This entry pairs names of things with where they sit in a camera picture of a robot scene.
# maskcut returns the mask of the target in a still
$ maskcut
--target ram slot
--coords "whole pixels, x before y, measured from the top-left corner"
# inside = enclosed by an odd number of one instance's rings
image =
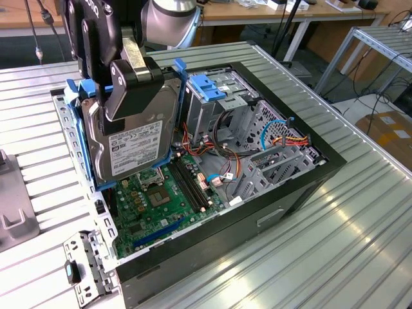
[[[171,162],[168,168],[182,190],[185,197],[189,200],[191,208],[194,212],[200,212],[201,208],[209,207],[206,198],[200,191],[200,188],[194,182],[192,176],[187,172],[186,167],[180,161]]]

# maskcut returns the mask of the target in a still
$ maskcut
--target table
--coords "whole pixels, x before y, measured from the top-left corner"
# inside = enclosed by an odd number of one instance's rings
[[[265,24],[265,23],[280,23],[282,18],[282,10],[273,10],[267,6],[258,6],[257,8],[244,8],[237,3],[221,4],[221,3],[210,3],[205,5],[204,10],[204,26],[225,26],[233,24]],[[303,12],[297,12],[294,18],[295,23],[300,23],[294,39],[290,44],[288,52],[284,58],[284,61],[291,61],[299,47],[302,38],[309,27],[309,24],[314,21],[341,21],[341,20],[351,20],[351,19],[373,19],[372,25],[379,25],[385,15],[389,12],[379,6],[373,12],[370,10],[362,10],[362,12],[351,12],[342,13],[330,5],[325,3],[325,0],[318,0],[316,5],[311,5],[309,10]],[[7,24],[0,21],[0,37],[9,36],[13,34],[17,35],[31,35],[30,29],[27,28],[27,16],[26,12],[21,12],[20,19],[16,16],[8,22]],[[39,23],[37,26],[44,27],[44,23]],[[55,18],[55,25],[58,28],[59,33],[64,33],[62,27],[62,21],[60,17]],[[39,34],[51,34],[46,28],[40,28]]]
[[[400,66],[400,69],[388,79],[388,81],[381,87],[380,91],[384,91],[391,84],[392,80],[399,74],[402,68],[412,73],[411,33],[403,32],[396,26],[353,27],[349,31],[332,61],[329,63],[329,66],[323,73],[320,81],[317,83],[315,87],[316,93],[321,93],[324,89],[330,75],[333,73],[336,65],[339,63],[341,57],[344,55],[354,39],[358,39],[360,44],[358,44],[355,51],[346,62],[344,68],[342,69],[342,74],[345,74],[349,70],[365,44],[387,57],[391,62],[394,62]]]
[[[258,46],[150,53],[189,69],[241,61],[348,164],[279,225],[141,308],[406,308],[412,300],[412,173]],[[51,88],[79,80],[74,62],[0,71],[0,147],[18,156],[41,234],[0,253],[0,308],[76,308],[61,243],[93,224]],[[119,295],[95,308],[122,308]]]

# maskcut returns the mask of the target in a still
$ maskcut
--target blue cable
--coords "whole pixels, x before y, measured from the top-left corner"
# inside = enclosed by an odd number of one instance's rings
[[[209,177],[206,178],[206,181],[207,181],[207,182],[210,182],[213,178],[216,178],[216,177],[221,177],[221,175],[219,175],[219,174],[212,174],[212,175],[210,175]]]
[[[266,150],[266,146],[265,146],[265,134],[266,134],[266,131],[268,131],[268,127],[269,127],[271,124],[274,124],[274,123],[276,123],[276,122],[279,122],[279,123],[281,123],[281,124],[286,124],[286,120],[278,120],[278,119],[275,119],[275,120],[272,120],[272,121],[268,122],[268,124],[263,128],[262,134],[260,134],[260,143],[262,144],[262,149],[263,149],[263,150]]]

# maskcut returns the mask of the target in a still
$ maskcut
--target slotted aluminum surface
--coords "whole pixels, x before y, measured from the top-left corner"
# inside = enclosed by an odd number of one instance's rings
[[[148,300],[142,308],[402,308],[412,300],[412,183],[285,69],[245,42],[152,56],[189,68],[241,61],[348,164],[292,217]],[[0,145],[18,156],[41,235],[0,254],[0,308],[76,308],[61,243],[92,228],[51,88],[73,62],[0,71]],[[114,297],[99,308],[121,308]]]
[[[412,73],[412,33],[396,26],[359,27],[353,36]]]

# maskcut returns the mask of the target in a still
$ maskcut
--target gray plastic part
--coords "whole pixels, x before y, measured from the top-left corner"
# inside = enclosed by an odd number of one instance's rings
[[[32,203],[15,156],[0,150],[0,252],[40,233]]]

